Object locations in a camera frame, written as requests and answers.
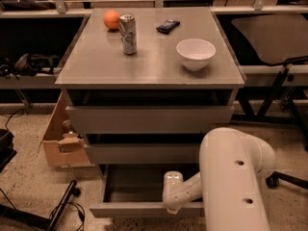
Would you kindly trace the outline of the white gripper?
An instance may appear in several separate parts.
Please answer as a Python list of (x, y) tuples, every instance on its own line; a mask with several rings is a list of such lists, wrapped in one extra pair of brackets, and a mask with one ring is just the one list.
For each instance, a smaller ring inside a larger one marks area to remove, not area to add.
[(163, 203), (170, 214), (176, 215), (187, 203), (202, 196), (200, 173), (184, 180), (179, 171), (168, 171), (164, 175)]

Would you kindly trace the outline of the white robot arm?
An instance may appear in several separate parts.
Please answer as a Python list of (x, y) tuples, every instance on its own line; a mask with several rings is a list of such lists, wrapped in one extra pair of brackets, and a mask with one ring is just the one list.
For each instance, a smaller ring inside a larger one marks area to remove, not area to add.
[(207, 133), (199, 149), (199, 172), (188, 180), (164, 176), (163, 203), (176, 214), (203, 199), (207, 231), (270, 231), (258, 179), (273, 174), (276, 156), (266, 142), (232, 128)]

